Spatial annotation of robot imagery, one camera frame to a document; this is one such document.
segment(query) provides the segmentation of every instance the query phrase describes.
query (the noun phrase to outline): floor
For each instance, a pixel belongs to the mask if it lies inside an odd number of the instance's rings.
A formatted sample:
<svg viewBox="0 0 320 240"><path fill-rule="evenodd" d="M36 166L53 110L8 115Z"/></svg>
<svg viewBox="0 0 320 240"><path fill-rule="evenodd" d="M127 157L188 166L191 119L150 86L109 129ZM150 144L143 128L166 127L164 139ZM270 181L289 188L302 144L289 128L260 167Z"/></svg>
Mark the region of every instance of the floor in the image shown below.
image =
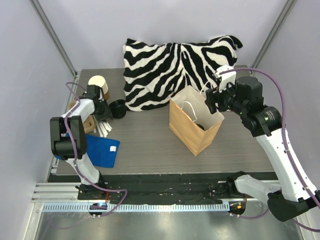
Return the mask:
<svg viewBox="0 0 320 240"><path fill-rule="evenodd" d="M264 212L258 202L247 203L247 216ZM277 221L271 213L257 220L230 217L227 212L114 213L101 219L87 219L85 212L42 214L36 240L302 240L291 221Z"/></svg>
<svg viewBox="0 0 320 240"><path fill-rule="evenodd" d="M79 84L86 86L92 76L101 75L109 86L110 102L124 99L123 72L122 68L84 69ZM223 115L225 120L213 143L194 156L169 129L169 106L144 112L127 112L122 119L108 121L112 131L107 137L120 141L114 168L98 167L98 170L103 175L273 172L265 152L243 127L240 118L232 112ZM60 161L56 174L76 173L70 165Z"/></svg>

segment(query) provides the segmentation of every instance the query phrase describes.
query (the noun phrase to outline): zebra print pillow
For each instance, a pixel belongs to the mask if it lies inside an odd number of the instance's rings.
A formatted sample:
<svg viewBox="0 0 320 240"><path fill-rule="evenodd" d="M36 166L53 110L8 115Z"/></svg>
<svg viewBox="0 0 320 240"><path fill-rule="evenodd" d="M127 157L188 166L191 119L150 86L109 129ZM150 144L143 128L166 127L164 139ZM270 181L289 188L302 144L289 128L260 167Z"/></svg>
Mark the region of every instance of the zebra print pillow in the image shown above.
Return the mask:
<svg viewBox="0 0 320 240"><path fill-rule="evenodd" d="M226 64L234 66L235 50L242 46L234 36L162 45L127 39L123 46L125 105L131 111L157 109L187 85L201 90L209 81L215 88L216 69Z"/></svg>

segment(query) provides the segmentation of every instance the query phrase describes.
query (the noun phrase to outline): brown basket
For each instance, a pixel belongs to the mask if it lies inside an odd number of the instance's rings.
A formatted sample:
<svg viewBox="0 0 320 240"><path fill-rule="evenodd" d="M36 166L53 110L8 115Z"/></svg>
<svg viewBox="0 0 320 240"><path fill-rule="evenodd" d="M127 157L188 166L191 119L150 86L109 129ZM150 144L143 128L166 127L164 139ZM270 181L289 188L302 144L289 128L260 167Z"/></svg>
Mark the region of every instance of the brown basket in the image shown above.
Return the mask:
<svg viewBox="0 0 320 240"><path fill-rule="evenodd" d="M68 105L68 109L70 110L76 104L76 102L76 100L71 101ZM92 115L88 116L88 118L83 123L84 133L87 134L93 131L96 128L96 126L96 121L94 120Z"/></svg>

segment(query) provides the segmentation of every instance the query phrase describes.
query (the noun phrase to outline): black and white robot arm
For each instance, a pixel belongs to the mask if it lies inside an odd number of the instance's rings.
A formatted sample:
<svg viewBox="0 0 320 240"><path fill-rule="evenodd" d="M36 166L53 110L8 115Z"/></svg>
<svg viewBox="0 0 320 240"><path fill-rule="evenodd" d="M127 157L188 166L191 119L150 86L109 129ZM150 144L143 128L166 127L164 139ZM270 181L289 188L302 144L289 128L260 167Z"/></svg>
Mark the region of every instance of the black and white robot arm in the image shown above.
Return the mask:
<svg viewBox="0 0 320 240"><path fill-rule="evenodd" d="M264 105L262 84L252 76L240 77L236 73L224 71L230 66L218 68L215 78L220 81L218 89L206 91L206 105L214 114L230 110L240 116L242 124L250 130L252 136L266 152L278 177L279 185L262 182L249 174L239 172L227 179L228 189L232 193L250 195L268 205L271 213L282 222L292 219L316 206L306 191L290 162L283 143L282 117L279 111ZM309 190L319 200L320 194L307 177L293 148L287 130L288 150Z"/></svg>
<svg viewBox="0 0 320 240"><path fill-rule="evenodd" d="M81 185L78 187L79 192L83 193L88 199L101 197L101 195L105 194L103 191L93 187L91 183L101 188L106 187L101 173L93 166L87 154L87 140L83 122L90 115L94 115L97 121L112 119L112 113L107 101L103 98L102 89L96 85L88 85L86 92L73 108L62 116L53 117L50 120L51 151L54 156L60 157L73 167L81 179ZM71 138L65 135L67 133L65 127L66 117L76 145L76 161Z"/></svg>

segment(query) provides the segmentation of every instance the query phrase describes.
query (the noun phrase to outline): white label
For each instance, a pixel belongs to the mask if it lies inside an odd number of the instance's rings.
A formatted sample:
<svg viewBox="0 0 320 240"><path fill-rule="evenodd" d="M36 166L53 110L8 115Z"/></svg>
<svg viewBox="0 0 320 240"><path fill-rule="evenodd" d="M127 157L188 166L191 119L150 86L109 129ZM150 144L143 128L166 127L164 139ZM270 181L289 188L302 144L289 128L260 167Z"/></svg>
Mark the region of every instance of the white label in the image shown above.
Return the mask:
<svg viewBox="0 0 320 240"><path fill-rule="evenodd" d="M117 147L116 146L111 146L110 147L110 152L115 152L117 150Z"/></svg>

